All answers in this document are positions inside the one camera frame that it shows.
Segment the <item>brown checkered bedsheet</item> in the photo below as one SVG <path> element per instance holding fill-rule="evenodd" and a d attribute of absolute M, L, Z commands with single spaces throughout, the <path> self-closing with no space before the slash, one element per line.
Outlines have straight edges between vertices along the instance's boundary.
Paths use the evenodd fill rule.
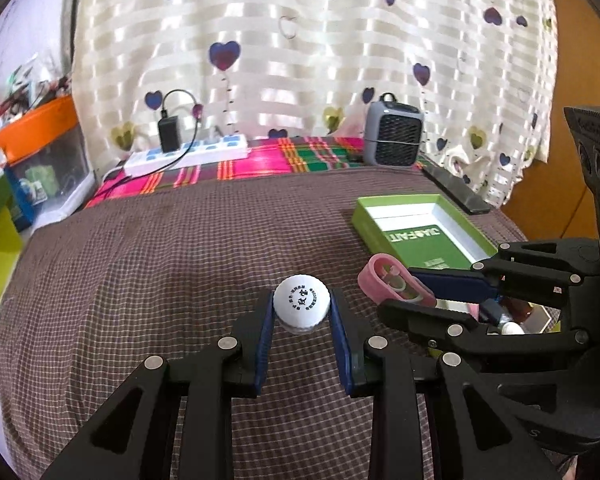
<path fill-rule="evenodd" d="M 106 200 L 36 231 L 0 305 L 0 401 L 12 463 L 36 479 L 146 356 L 217 341 L 259 292 L 310 274 L 374 318 L 361 197 L 430 194 L 375 167 L 204 181 Z M 373 407 L 343 392 L 329 328 L 276 330 L 262 394 L 233 404 L 239 479 L 363 479 Z"/>

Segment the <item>black smartphone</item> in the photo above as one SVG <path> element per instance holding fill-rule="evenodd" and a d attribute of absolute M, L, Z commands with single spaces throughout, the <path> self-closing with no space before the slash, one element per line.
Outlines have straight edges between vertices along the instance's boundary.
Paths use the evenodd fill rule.
<path fill-rule="evenodd" d="M 463 209 L 466 214 L 488 214 L 492 207 L 459 177 L 438 166 L 422 166 L 424 175 Z"/>

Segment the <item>pink nail clipper case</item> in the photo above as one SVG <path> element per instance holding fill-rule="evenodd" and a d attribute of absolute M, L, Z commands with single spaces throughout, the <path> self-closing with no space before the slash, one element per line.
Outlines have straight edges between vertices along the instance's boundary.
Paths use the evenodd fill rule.
<path fill-rule="evenodd" d="M 386 300 L 435 307 L 437 298 L 400 260 L 387 254 L 373 255 L 358 274 L 358 287 L 379 306 Z"/>

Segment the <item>small white round jar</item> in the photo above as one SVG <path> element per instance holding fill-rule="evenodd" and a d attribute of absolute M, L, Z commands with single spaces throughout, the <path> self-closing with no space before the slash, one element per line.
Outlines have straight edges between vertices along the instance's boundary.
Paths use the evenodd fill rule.
<path fill-rule="evenodd" d="M 274 312 L 285 330 L 300 335 L 312 332 L 327 318 L 330 292 L 318 278 L 297 274 L 274 290 Z"/>

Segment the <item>orange lid storage bin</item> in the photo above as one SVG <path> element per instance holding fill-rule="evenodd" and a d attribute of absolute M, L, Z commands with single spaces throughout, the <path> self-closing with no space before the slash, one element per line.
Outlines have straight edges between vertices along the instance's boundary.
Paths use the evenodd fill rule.
<path fill-rule="evenodd" d="M 84 135 L 71 96 L 61 96 L 0 129 L 1 165 L 26 202 L 15 225 L 32 231 L 70 217 L 95 191 Z"/>

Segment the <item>brown bottle red cap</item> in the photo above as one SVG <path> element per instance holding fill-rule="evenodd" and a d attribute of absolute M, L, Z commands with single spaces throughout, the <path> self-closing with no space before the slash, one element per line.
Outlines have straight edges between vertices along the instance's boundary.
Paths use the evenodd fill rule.
<path fill-rule="evenodd" d="M 510 317 L 518 324 L 526 322 L 533 313 L 533 307 L 528 301 L 504 297 L 501 306 L 509 313 Z"/>

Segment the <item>grey portable heater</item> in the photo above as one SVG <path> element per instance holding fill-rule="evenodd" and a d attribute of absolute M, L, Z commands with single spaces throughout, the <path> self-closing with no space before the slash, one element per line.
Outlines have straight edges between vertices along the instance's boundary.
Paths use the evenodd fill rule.
<path fill-rule="evenodd" d="M 422 142 L 424 114 L 383 93 L 368 109 L 363 132 L 363 162 L 370 166 L 411 167 Z"/>

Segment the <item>heart patterned curtain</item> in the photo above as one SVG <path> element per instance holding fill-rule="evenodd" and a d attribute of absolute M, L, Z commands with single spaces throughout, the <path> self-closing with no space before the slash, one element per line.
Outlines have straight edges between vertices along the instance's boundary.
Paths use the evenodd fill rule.
<path fill-rule="evenodd" d="M 79 0 L 72 92 L 103 174 L 158 144 L 159 110 L 251 139 L 360 133 L 385 92 L 422 150 L 488 203 L 550 154 L 554 0 Z"/>

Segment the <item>black power adapter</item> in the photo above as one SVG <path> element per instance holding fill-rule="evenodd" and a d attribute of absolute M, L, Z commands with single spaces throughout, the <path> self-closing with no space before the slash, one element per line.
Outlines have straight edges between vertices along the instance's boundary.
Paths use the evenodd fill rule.
<path fill-rule="evenodd" d="M 173 153 L 181 148 L 178 116 L 170 115 L 165 108 L 160 110 L 158 135 L 163 153 Z"/>

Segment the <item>white disc green base stand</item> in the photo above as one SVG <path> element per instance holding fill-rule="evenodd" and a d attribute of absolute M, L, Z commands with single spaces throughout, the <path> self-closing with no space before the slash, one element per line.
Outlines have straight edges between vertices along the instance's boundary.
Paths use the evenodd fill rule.
<path fill-rule="evenodd" d="M 501 335 L 524 335 L 526 333 L 522 326 L 514 321 L 498 324 L 498 331 Z"/>

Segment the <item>white power strip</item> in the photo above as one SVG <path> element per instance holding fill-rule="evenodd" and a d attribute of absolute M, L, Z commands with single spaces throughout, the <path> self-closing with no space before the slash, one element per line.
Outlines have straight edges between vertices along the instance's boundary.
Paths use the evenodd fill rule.
<path fill-rule="evenodd" d="M 196 167 L 217 162 L 244 159 L 249 155 L 247 139 L 242 134 L 222 138 L 196 140 L 184 143 L 173 153 L 163 153 L 161 148 L 133 153 L 123 165 L 126 176 L 135 178 L 156 171 Z"/>

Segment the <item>colourful plaid blanket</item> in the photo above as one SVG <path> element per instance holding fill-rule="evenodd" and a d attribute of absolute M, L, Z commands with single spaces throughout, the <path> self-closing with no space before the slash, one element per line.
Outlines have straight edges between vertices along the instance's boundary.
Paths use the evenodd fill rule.
<path fill-rule="evenodd" d="M 93 207 L 104 200 L 152 194 L 202 181 L 233 181 L 348 169 L 362 165 L 362 151 L 362 139 L 342 136 L 257 140 L 250 144 L 249 154 L 244 159 L 167 169 L 129 181 L 125 181 L 124 177 L 109 180 L 87 205 Z"/>

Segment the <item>green white cardboard box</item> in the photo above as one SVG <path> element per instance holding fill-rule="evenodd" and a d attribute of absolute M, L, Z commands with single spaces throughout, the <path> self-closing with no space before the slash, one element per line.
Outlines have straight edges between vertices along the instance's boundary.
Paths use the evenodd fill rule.
<path fill-rule="evenodd" d="M 440 194 L 360 197 L 352 224 L 372 257 L 393 256 L 407 270 L 468 270 L 496 254 L 495 246 Z M 468 313 L 498 332 L 498 324 L 514 321 L 501 306 L 502 298 L 481 304 L 437 299 L 436 308 Z M 532 315 L 519 325 L 526 334 L 543 333 L 552 318 L 545 308 L 531 305 Z"/>

